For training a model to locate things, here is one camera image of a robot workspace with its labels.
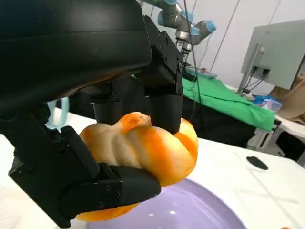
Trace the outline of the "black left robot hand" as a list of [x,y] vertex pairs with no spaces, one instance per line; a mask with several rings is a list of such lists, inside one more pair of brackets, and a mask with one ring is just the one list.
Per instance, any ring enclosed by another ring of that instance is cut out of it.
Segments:
[[14,146],[9,176],[60,227],[83,212],[143,202],[148,172],[99,164],[75,130],[46,127],[47,102],[86,89],[97,121],[119,110],[98,84],[134,74],[151,122],[174,134],[182,117],[182,55],[135,0],[3,0],[0,132]]

